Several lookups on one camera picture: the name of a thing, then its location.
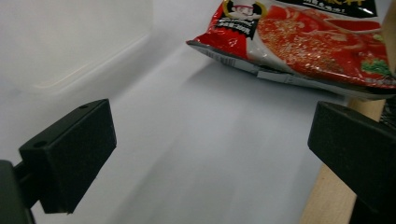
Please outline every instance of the plastic packaging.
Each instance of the plastic packaging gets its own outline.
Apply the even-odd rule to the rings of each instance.
[[[396,93],[375,0],[223,0],[187,43],[261,78],[362,98]]]
[[[23,91],[60,89],[146,35],[150,0],[5,0],[1,74]]]

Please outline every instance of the snack package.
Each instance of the snack package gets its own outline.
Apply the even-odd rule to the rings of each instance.
[[[187,41],[261,78],[360,98],[389,98],[375,0],[223,0],[206,33]]]

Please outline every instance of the black object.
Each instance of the black object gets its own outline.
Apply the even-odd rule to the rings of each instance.
[[[14,169],[1,161],[0,195],[7,204],[2,197],[0,208],[15,205],[14,212],[7,213],[26,217],[21,202],[31,208],[39,200],[45,213],[73,213],[116,144],[109,101],[80,106],[25,143],[20,148],[22,162]],[[3,185],[15,193],[7,194]],[[0,224],[34,223],[10,222],[0,215]]]
[[[351,223],[395,222],[396,132],[350,108],[319,102],[308,145],[358,195]]]

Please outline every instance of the cartoon face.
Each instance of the cartoon face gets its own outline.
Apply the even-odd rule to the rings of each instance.
[[[235,7],[234,11],[244,14],[245,16],[253,15],[253,7],[238,6],[238,7]]]

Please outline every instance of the cartoon character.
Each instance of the cartoon character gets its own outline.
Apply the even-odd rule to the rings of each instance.
[[[254,13],[253,5],[255,4],[255,0],[233,0],[233,12],[230,13],[235,19],[241,20],[257,20],[261,15]]]

